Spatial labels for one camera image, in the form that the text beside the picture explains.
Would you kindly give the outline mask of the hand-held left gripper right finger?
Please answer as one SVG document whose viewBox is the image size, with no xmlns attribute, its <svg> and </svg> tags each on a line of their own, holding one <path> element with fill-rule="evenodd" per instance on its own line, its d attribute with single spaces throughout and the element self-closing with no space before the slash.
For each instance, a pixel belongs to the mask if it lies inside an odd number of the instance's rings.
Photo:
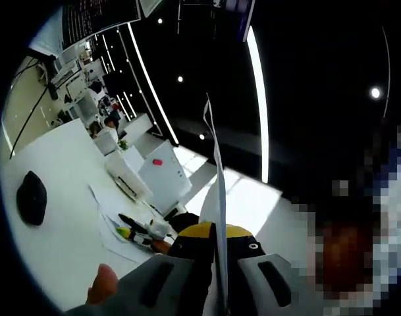
<svg viewBox="0 0 401 316">
<path fill-rule="evenodd" d="M 266 254 L 251 232 L 228 225 L 227 290 L 231 315 L 291 315 L 292 269 Z"/>
</svg>

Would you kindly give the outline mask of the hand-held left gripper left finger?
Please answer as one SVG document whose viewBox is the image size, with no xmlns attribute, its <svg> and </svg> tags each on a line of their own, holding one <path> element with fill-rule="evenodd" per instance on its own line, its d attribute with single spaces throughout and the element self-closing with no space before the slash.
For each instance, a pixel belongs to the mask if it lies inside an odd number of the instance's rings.
<svg viewBox="0 0 401 316">
<path fill-rule="evenodd" d="M 180 232 L 167 255 L 154 255 L 119 279 L 104 302 L 85 303 L 66 315 L 214 315 L 215 225 Z"/>
</svg>

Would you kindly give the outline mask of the person's right hand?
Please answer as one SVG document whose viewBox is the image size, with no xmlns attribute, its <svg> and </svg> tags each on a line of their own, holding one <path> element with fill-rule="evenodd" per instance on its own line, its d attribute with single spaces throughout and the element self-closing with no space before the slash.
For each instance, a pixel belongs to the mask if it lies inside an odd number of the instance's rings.
<svg viewBox="0 0 401 316">
<path fill-rule="evenodd" d="M 172 247 L 172 244 L 166 242 L 165 240 L 152 240 L 150 247 L 155 253 L 167 255 Z"/>
</svg>

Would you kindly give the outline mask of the person's left hand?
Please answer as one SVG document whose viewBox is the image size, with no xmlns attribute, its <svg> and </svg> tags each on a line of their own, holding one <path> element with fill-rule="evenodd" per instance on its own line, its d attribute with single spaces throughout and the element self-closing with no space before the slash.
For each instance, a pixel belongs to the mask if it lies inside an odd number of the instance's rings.
<svg viewBox="0 0 401 316">
<path fill-rule="evenodd" d="M 88 288 L 86 303 L 98 304 L 104 302 L 117 291 L 118 277 L 112 268 L 100 264 L 97 275 L 91 287 Z"/>
</svg>

